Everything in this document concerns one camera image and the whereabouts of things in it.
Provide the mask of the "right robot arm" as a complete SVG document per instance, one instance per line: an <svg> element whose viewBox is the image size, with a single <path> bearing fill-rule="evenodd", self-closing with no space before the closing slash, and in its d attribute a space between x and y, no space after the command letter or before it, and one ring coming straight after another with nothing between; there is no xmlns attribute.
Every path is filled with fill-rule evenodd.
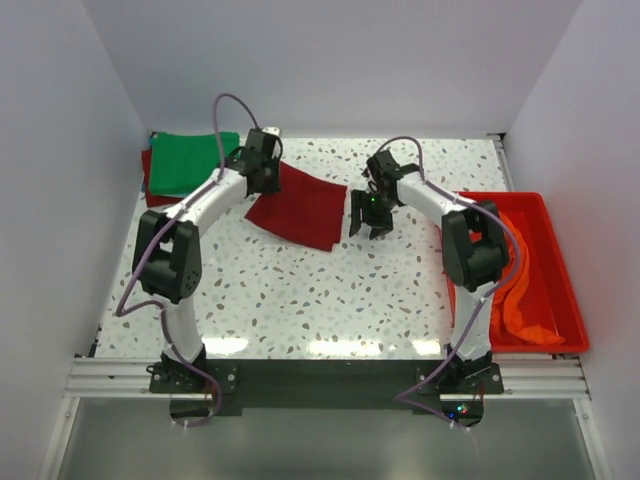
<svg viewBox="0 0 640 480"><path fill-rule="evenodd" d="M506 238L512 234L495 203L475 202L422 177L418 164L400 165L390 151L366 162L365 190L351 192L349 235L363 225L371 240L391 233L393 210L410 206L439 229L445 276L454 286L454 327L447 356L406 393L433 382L455 388L464 379L492 366L491 307L509 264Z"/></svg>

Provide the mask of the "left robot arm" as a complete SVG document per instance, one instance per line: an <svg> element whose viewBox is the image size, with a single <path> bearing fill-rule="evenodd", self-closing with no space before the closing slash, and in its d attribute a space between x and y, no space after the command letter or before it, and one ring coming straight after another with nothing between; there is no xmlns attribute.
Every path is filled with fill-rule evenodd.
<svg viewBox="0 0 640 480"><path fill-rule="evenodd" d="M150 295L142 304L159 308L164 347L148 368L151 391L218 393L207 367L193 296L203 276L201 237L228 210L252 194L280 190L280 137L253 128L211 176L184 200L139 220L132 280Z"/></svg>

